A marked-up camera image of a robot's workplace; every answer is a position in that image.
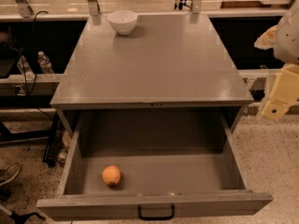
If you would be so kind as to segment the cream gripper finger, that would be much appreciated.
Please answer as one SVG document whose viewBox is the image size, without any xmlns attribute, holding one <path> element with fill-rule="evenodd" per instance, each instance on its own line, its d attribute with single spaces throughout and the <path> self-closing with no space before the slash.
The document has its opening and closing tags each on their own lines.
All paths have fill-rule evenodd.
<svg viewBox="0 0 299 224">
<path fill-rule="evenodd" d="M 254 47 L 257 49 L 272 49 L 276 45 L 276 30 L 277 26 L 274 25 L 266 30 L 254 42 Z"/>
<path fill-rule="evenodd" d="M 275 73 L 274 83 L 265 96 L 261 116 L 269 120 L 281 119 L 299 99 L 299 65 L 286 63 Z"/>
</svg>

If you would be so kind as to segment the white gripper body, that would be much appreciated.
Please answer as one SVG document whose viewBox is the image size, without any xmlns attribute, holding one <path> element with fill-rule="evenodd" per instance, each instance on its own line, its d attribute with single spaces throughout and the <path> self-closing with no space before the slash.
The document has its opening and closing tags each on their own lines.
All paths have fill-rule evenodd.
<svg viewBox="0 0 299 224">
<path fill-rule="evenodd" d="M 278 22 L 274 56 L 284 63 L 299 64 L 299 0 Z"/>
</svg>

